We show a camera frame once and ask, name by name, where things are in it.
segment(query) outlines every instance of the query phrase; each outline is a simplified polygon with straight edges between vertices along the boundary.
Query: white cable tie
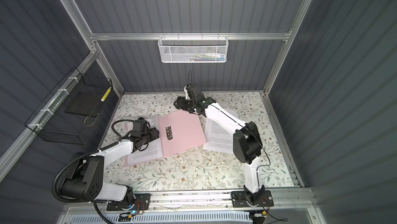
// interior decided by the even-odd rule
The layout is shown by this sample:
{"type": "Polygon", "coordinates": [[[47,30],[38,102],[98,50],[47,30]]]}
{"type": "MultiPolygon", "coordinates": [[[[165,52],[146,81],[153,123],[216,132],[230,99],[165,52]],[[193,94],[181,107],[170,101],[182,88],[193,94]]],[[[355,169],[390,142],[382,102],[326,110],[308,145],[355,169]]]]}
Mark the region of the white cable tie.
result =
{"type": "Polygon", "coordinates": [[[41,124],[40,123],[38,123],[38,124],[28,124],[28,126],[41,127],[41,124]]]}
{"type": "Polygon", "coordinates": [[[77,78],[73,78],[73,77],[71,77],[72,79],[76,79],[76,82],[79,82],[78,80],[77,80],[77,78]]]}
{"type": "Polygon", "coordinates": [[[69,92],[67,92],[67,89],[58,89],[58,91],[64,91],[69,95],[69,92]]]}
{"type": "Polygon", "coordinates": [[[48,111],[52,116],[54,115],[54,113],[51,111],[51,109],[47,108],[47,109],[42,109],[40,111],[48,111]]]}

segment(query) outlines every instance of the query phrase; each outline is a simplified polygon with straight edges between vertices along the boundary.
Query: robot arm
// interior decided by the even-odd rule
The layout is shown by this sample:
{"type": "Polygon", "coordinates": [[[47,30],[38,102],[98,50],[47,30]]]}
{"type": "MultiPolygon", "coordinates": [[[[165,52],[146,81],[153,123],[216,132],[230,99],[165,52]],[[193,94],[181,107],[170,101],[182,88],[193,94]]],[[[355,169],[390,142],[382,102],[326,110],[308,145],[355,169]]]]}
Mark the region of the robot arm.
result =
{"type": "MultiPolygon", "coordinates": [[[[120,202],[125,207],[134,204],[132,187],[103,181],[103,170],[117,159],[158,139],[159,131],[156,128],[150,128],[150,124],[142,117],[135,121],[120,120],[117,122],[121,121],[133,122],[133,129],[124,137],[116,132],[120,138],[118,142],[98,149],[98,152],[90,153],[66,166],[59,179],[53,182],[57,185],[57,191],[53,194],[61,197],[55,195],[54,197],[60,201],[62,196],[81,201],[112,200],[120,202]]],[[[75,154],[72,160],[81,156],[82,153],[75,154]]]]}
{"type": "MultiPolygon", "coordinates": [[[[245,198],[251,206],[256,206],[261,201],[265,188],[258,180],[257,168],[262,143],[255,123],[246,123],[235,118],[214,99],[205,98],[200,89],[193,84],[187,85],[185,92],[185,97],[178,97],[174,102],[177,109],[202,114],[216,121],[233,135],[234,155],[244,163],[245,198]]],[[[57,184],[58,179],[54,180],[53,184],[58,185],[57,192],[53,192],[54,196],[58,200],[59,196],[65,196],[82,201],[112,200],[126,207],[133,205],[135,198],[132,187],[103,181],[103,169],[106,166],[159,137],[159,132],[155,128],[150,128],[143,118],[133,122],[133,129],[126,136],[121,137],[116,133],[119,136],[119,142],[102,150],[98,149],[98,152],[91,153],[67,166],[62,177],[59,178],[59,183],[57,184]]]]}
{"type": "Polygon", "coordinates": [[[205,98],[194,84],[185,87],[186,96],[178,97],[174,102],[177,109],[189,113],[202,114],[216,121],[221,127],[233,135],[233,152],[239,161],[244,163],[245,198],[251,206],[256,206],[265,191],[259,180],[257,168],[261,155],[262,142],[256,124],[246,123],[225,111],[211,97],[205,98]]]}

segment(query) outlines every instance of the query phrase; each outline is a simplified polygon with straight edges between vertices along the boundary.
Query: aluminum frame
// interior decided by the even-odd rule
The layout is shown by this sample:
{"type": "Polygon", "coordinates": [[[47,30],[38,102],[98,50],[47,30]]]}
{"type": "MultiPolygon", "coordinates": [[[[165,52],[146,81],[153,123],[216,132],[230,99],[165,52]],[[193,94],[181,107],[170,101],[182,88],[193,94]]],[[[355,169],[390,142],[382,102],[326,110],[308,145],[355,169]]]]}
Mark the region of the aluminum frame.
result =
{"type": "Polygon", "coordinates": [[[157,41],[159,37],[165,39],[225,39],[229,40],[283,40],[289,39],[289,33],[91,33],[93,41],[157,41]]]}
{"type": "Polygon", "coordinates": [[[99,54],[100,58],[97,59],[99,66],[101,67],[103,73],[107,78],[111,78],[112,84],[114,87],[114,91],[116,92],[117,96],[120,98],[124,93],[123,87],[117,78],[116,74],[113,72],[112,67],[110,66],[106,56],[102,52],[99,44],[94,43],[89,34],[92,33],[90,27],[88,26],[83,14],[81,13],[80,9],[78,8],[76,2],[74,0],[59,0],[63,7],[66,9],[69,17],[72,19],[73,23],[75,24],[77,30],[79,31],[81,37],[83,38],[84,42],[86,43],[87,47],[92,50],[96,49],[99,54]]]}
{"type": "Polygon", "coordinates": [[[284,63],[285,58],[288,55],[288,52],[292,46],[292,43],[295,40],[296,34],[299,31],[300,25],[303,22],[303,19],[305,18],[305,15],[307,13],[307,10],[309,9],[309,6],[311,4],[312,0],[302,0],[300,3],[298,12],[296,14],[296,17],[292,23],[291,26],[291,33],[289,39],[285,42],[285,45],[281,48],[281,51],[279,53],[279,56],[277,57],[273,68],[270,72],[269,78],[266,81],[265,88],[263,91],[265,92],[266,95],[269,95],[271,88],[273,87],[273,84],[275,82],[275,79],[280,72],[281,66],[284,63]]]}
{"type": "MultiPolygon", "coordinates": [[[[317,201],[310,188],[270,188],[273,196],[272,209],[306,208],[312,217],[313,224],[325,224],[324,217],[318,209],[317,201]]],[[[234,189],[221,190],[190,190],[144,192],[151,194],[148,212],[184,212],[184,211],[220,211],[220,210],[261,210],[261,207],[233,208],[230,192],[234,189]]],[[[102,213],[106,211],[106,204],[98,204],[102,213]]],[[[96,213],[92,203],[66,204],[58,219],[59,224],[69,223],[74,214],[96,213]]]]}
{"type": "Polygon", "coordinates": [[[299,174],[298,168],[295,164],[294,158],[292,157],[292,153],[289,149],[287,140],[285,139],[283,130],[280,126],[280,123],[278,122],[277,116],[275,114],[275,111],[273,109],[273,105],[271,104],[269,96],[265,95],[264,93],[261,94],[262,102],[263,105],[265,106],[266,113],[268,114],[269,121],[271,123],[271,127],[273,128],[274,135],[276,136],[278,140],[278,145],[280,146],[280,150],[284,155],[285,163],[287,164],[287,167],[290,170],[290,174],[295,173],[296,178],[298,180],[298,183],[300,187],[304,187],[305,184],[303,183],[302,177],[299,174]]]}
{"type": "MultiPolygon", "coordinates": [[[[91,51],[87,57],[83,60],[83,62],[77,67],[77,69],[69,76],[69,78],[59,87],[59,89],[66,88],[79,74],[84,73],[88,70],[88,68],[92,65],[92,63],[98,57],[98,53],[96,50],[91,51]]],[[[43,109],[49,108],[49,106],[54,103],[54,101],[61,95],[62,91],[57,91],[50,100],[44,105],[43,109]]],[[[31,123],[36,123],[38,120],[42,118],[44,115],[43,111],[40,111],[36,117],[33,118],[31,123]]],[[[17,137],[17,139],[11,144],[10,147],[3,153],[0,158],[0,182],[4,179],[7,173],[11,170],[11,168],[15,165],[17,160],[22,156],[28,146],[32,143],[34,138],[36,137],[36,133],[30,130],[29,128],[25,128],[22,133],[17,137]]]]}

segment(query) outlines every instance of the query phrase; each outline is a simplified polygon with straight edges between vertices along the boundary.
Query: pink paper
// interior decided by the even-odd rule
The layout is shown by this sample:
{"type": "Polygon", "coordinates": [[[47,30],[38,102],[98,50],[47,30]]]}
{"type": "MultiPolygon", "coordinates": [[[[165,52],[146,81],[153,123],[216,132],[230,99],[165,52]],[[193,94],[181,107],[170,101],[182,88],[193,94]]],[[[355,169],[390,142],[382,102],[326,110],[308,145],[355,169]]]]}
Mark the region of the pink paper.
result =
{"type": "Polygon", "coordinates": [[[177,110],[159,117],[158,124],[164,158],[206,143],[200,118],[196,114],[177,110]],[[171,140],[167,138],[166,127],[171,127],[171,140]]]}

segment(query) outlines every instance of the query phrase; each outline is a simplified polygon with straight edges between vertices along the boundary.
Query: mounting plate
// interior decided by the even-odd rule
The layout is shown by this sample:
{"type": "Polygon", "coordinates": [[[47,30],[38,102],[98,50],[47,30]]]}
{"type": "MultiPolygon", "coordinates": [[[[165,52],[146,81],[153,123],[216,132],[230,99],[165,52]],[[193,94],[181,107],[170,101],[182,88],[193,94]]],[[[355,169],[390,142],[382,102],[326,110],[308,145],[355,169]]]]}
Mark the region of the mounting plate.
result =
{"type": "MultiPolygon", "coordinates": [[[[143,203],[143,210],[148,210],[149,209],[149,203],[150,203],[150,194],[135,194],[135,199],[143,203]]],[[[123,211],[123,208],[128,208],[127,205],[122,204],[120,202],[110,202],[108,203],[108,206],[106,207],[107,211],[123,211]]]]}
{"type": "MultiPolygon", "coordinates": [[[[247,201],[245,200],[245,193],[244,191],[235,191],[235,192],[230,192],[230,195],[235,194],[237,196],[237,199],[233,199],[232,197],[232,203],[233,203],[233,207],[234,208],[247,208],[247,207],[251,207],[250,205],[248,205],[247,201]]],[[[271,192],[269,190],[265,190],[262,198],[266,198],[265,203],[260,202],[258,207],[273,207],[274,206],[274,202],[273,202],[273,197],[271,196],[271,192]]]]}

